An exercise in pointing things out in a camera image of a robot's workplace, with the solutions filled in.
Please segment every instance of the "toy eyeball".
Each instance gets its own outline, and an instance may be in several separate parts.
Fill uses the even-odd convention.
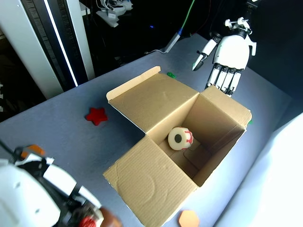
[[[187,128],[176,127],[170,131],[168,141],[172,149],[182,150],[189,148],[193,144],[194,137]]]

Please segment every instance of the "black pupil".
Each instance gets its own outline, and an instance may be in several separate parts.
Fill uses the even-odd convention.
[[[175,135],[175,142],[176,142],[176,143],[180,143],[181,140],[182,140],[181,135],[179,135],[179,134]]]

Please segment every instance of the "red ball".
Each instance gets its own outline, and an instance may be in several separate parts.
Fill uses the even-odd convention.
[[[96,227],[96,222],[95,222],[95,220],[91,219],[90,217],[85,217],[79,223],[79,227]]]

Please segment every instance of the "table surface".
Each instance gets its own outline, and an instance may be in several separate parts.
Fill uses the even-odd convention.
[[[126,227],[142,226],[102,173],[137,143],[143,132],[112,108],[106,93],[155,65],[163,73],[202,91],[212,69],[211,55],[198,71],[191,71],[198,49],[207,40],[199,35],[176,43],[167,54],[153,52],[45,101],[0,124],[0,138],[11,148],[37,144],[55,163],[87,187]],[[290,97],[249,68],[242,74],[233,98],[249,108],[253,123],[213,171],[204,185],[184,203],[201,226],[215,225],[290,102]],[[94,126],[85,120],[90,107],[104,107],[108,121]],[[9,156],[0,149],[0,158]],[[165,227],[176,227],[178,214]]]

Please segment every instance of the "red star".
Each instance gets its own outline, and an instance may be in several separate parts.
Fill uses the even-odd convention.
[[[85,116],[85,119],[94,123],[98,126],[101,122],[107,121],[107,116],[105,114],[104,108],[96,109],[90,108],[89,114]]]

